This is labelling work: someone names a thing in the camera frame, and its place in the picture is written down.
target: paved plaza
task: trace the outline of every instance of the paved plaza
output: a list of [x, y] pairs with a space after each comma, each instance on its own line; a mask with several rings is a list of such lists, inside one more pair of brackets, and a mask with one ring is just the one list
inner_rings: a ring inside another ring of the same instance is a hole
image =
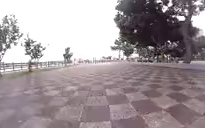
[[1, 128], [205, 128], [205, 72], [129, 63], [0, 81]]

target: metal fence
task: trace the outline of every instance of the metal fence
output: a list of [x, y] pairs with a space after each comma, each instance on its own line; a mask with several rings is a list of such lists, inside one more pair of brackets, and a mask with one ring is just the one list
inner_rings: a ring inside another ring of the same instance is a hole
[[[78, 61], [76, 64], [90, 64], [90, 63], [104, 63], [111, 62], [112, 60], [93, 60], [93, 61]], [[28, 70], [28, 63], [1, 63], [1, 72], [16, 72], [22, 70]], [[42, 68], [55, 68], [65, 66], [64, 61], [47, 61], [47, 62], [38, 62], [32, 64], [32, 69], [42, 69]]]

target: ground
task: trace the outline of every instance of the ground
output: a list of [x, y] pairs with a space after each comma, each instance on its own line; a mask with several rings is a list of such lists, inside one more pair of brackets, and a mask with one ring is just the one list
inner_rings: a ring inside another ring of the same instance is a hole
[[205, 128], [205, 72], [84, 65], [0, 81], [2, 128]]

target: overcast sky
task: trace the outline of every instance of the overcast sky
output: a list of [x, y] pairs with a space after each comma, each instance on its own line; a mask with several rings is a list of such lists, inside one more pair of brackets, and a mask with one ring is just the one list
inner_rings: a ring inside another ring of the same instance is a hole
[[[65, 47], [75, 58], [118, 56], [110, 46], [118, 37], [113, 21], [117, 0], [0, 0], [0, 20], [15, 14], [21, 31], [47, 46], [41, 61], [62, 60]], [[205, 16], [194, 18], [205, 34]], [[3, 61], [25, 62], [24, 49], [10, 49]]]

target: tree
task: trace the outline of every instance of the tree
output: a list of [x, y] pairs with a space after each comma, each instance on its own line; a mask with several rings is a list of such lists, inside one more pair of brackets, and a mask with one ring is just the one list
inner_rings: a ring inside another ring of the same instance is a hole
[[37, 41], [31, 39], [29, 35], [27, 35], [27, 38], [25, 39], [24, 47], [25, 47], [25, 55], [30, 56], [28, 69], [29, 72], [31, 72], [33, 61], [38, 65], [40, 58], [43, 57], [44, 55], [43, 51], [46, 50], [46, 47], [43, 47], [41, 43], [37, 43]]
[[[180, 46], [184, 46], [185, 62], [189, 63], [193, 53], [192, 37], [198, 30], [188, 20], [190, 1], [192, 0], [119, 0], [114, 20], [120, 29], [120, 35], [131, 44], [138, 43], [137, 47], [153, 46], [157, 49], [168, 41], [178, 42]], [[179, 16], [184, 16], [185, 20], [180, 21]]]
[[65, 65], [70, 62], [73, 53], [70, 52], [70, 47], [65, 48], [65, 54], [63, 54]]
[[15, 15], [6, 15], [0, 22], [0, 77], [1, 61], [12, 45], [17, 45], [22, 37]]
[[134, 46], [130, 43], [125, 42], [123, 45], [123, 53], [128, 59], [129, 56], [131, 56], [134, 53]]
[[170, 3], [169, 0], [162, 1], [167, 3], [166, 6], [172, 9], [175, 16], [184, 18], [180, 27], [186, 48], [184, 63], [190, 63], [193, 55], [193, 40], [189, 34], [192, 17], [199, 15], [201, 12], [205, 12], [205, 0], [172, 0], [172, 5], [170, 6], [168, 6]]
[[111, 50], [113, 51], [118, 51], [118, 58], [119, 60], [121, 59], [121, 51], [123, 50], [123, 42], [122, 40], [119, 38], [119, 39], [116, 39], [114, 41], [114, 46], [111, 46]]

